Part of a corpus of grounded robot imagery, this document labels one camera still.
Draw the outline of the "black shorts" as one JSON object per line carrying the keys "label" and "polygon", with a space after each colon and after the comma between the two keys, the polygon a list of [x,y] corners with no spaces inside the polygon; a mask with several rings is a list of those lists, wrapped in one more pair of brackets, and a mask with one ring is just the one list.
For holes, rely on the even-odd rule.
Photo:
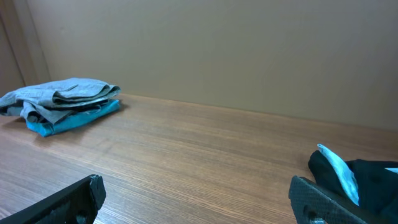
{"label": "black shorts", "polygon": [[[380,215],[391,223],[397,223],[397,162],[392,161],[346,161],[348,170],[354,175],[358,188],[358,206],[374,215]],[[343,181],[338,178],[333,166],[319,151],[315,151],[308,162],[316,183],[343,197]]]}

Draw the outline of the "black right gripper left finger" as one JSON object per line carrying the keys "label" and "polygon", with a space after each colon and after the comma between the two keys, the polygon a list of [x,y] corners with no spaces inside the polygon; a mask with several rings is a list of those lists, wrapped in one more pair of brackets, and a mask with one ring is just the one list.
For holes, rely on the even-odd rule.
{"label": "black right gripper left finger", "polygon": [[104,204],[103,178],[91,174],[1,220],[1,224],[92,224]]}

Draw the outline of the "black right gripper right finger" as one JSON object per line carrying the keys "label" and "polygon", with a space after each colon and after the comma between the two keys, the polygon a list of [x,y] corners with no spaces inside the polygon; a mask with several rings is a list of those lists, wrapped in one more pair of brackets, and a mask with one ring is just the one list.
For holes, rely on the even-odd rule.
{"label": "black right gripper right finger", "polygon": [[382,217],[359,208],[305,177],[293,176],[289,199],[298,224],[383,224]]}

